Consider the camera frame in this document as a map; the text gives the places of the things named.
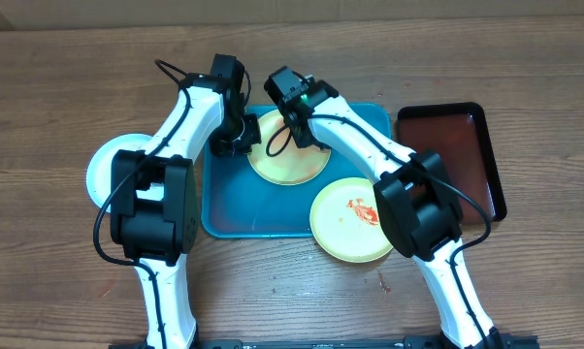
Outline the light blue plate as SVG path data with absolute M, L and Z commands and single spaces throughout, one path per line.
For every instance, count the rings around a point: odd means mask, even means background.
M 100 147 L 91 158 L 86 171 L 86 189 L 91 201 L 101 207 L 111 193 L 112 160 L 119 150 L 141 150 L 152 136 L 127 134 L 116 137 Z M 138 199 L 161 201 L 163 184 L 151 184 L 147 190 L 136 191 Z

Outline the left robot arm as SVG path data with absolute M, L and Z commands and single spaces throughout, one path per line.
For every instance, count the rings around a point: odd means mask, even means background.
M 190 309 L 187 257 L 199 228 L 195 161 L 205 145 L 217 156 L 246 155 L 261 136 L 245 111 L 250 78 L 237 57 L 217 54 L 210 71 L 157 67 L 178 87 L 177 103 L 161 128 L 136 150 L 111 162 L 111 238 L 123 266 L 136 270 L 146 305 L 145 348 L 191 348 L 197 322 Z

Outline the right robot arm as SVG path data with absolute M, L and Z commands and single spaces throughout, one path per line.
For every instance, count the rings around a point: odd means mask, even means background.
M 299 148 L 330 147 L 371 182 L 380 228 L 394 249 L 414 260 L 437 305 L 450 348 L 500 348 L 465 264 L 475 245 L 462 239 L 462 203 L 481 206 L 455 188 L 440 156 L 417 153 L 378 132 L 324 80 L 282 67 L 264 89 Z

